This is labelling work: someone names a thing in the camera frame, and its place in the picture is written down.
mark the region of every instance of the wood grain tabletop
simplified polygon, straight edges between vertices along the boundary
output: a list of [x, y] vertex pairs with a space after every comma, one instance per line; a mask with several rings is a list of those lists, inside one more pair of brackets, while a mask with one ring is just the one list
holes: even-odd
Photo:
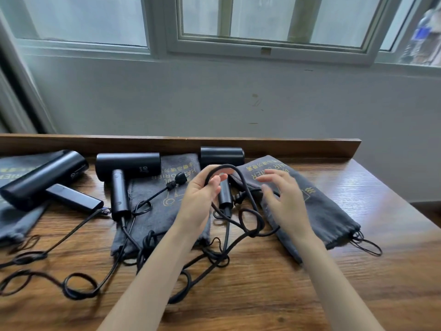
[[[352, 245], [330, 251], [383, 327], [441, 330], [441, 229], [353, 159], [281, 160], [310, 179], [361, 224], [367, 239], [383, 248], [382, 257]], [[93, 165], [73, 187], [110, 205], [109, 193], [96, 178]], [[50, 247], [83, 218], [62, 205], [51, 205], [30, 233], [41, 235], [34, 249]], [[246, 223], [252, 226], [251, 215]], [[46, 260], [2, 269], [0, 277], [30, 268], [60, 281], [72, 272], [84, 272], [100, 282], [113, 263], [110, 245], [115, 231], [111, 218], [94, 219]], [[211, 236], [223, 240], [224, 231], [224, 226], [213, 225]], [[231, 241], [240, 234], [232, 225]], [[188, 259], [199, 253], [193, 250]], [[159, 330], [330, 330], [307, 273], [275, 235], [248, 237], [230, 257], [228, 267], [215, 269], [182, 302], [166, 308]], [[7, 251], [0, 252], [0, 262], [10, 258]], [[196, 263], [190, 268], [192, 276], [208, 265], [207, 260]], [[101, 296], [82, 301], [68, 300], [46, 279], [33, 278], [18, 294], [0, 297], [0, 329], [95, 330], [134, 276], [135, 267], [121, 266]], [[81, 280], [71, 285], [85, 286]], [[182, 285], [178, 280], [175, 291]]]

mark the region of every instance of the person's right hand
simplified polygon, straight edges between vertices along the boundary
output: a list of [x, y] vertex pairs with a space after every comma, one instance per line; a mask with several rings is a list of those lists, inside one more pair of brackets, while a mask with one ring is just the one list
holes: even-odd
[[275, 221], [291, 237], [294, 244], [314, 235], [306, 212], [303, 193], [299, 185], [288, 172], [278, 169], [266, 169], [265, 175], [257, 177], [260, 182], [273, 182], [280, 191], [277, 199], [273, 190], [262, 185], [264, 198]]

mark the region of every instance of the forearm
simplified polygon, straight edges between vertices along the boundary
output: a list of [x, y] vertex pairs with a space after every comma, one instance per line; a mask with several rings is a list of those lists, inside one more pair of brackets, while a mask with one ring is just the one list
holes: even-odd
[[333, 330], [384, 331], [317, 236], [296, 247]]
[[156, 330], [195, 241], [173, 225], [98, 330]]

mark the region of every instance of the hand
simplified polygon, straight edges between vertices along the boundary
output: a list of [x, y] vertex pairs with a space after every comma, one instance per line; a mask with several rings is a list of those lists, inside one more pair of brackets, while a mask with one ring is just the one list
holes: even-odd
[[219, 184], [234, 173], [231, 168], [225, 168], [214, 173], [209, 183], [204, 187], [205, 179], [219, 165], [209, 165], [199, 172], [189, 183], [182, 199], [181, 208], [173, 225], [179, 225], [180, 230], [195, 235], [195, 240], [204, 231], [210, 213], [211, 203], [217, 201], [221, 191]]
[[265, 175], [257, 177], [260, 182], [273, 182], [280, 191], [276, 199], [273, 190], [262, 185], [264, 198], [273, 213], [275, 221], [291, 237], [294, 244], [314, 235], [306, 212], [305, 202], [299, 185], [288, 172], [278, 169], [266, 169]]

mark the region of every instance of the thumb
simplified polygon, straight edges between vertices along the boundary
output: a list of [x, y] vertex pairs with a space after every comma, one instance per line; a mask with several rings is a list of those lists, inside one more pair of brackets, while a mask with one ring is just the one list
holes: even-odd
[[213, 200], [221, 191], [219, 184], [221, 183], [221, 177], [218, 175], [213, 176], [208, 184], [202, 188], [204, 194]]
[[263, 192], [263, 197], [265, 198], [266, 203], [268, 203], [270, 209], [273, 209], [273, 207], [278, 205], [279, 200], [276, 199], [276, 197], [273, 194], [273, 190], [270, 187], [268, 187], [268, 185], [262, 184], [262, 192]]

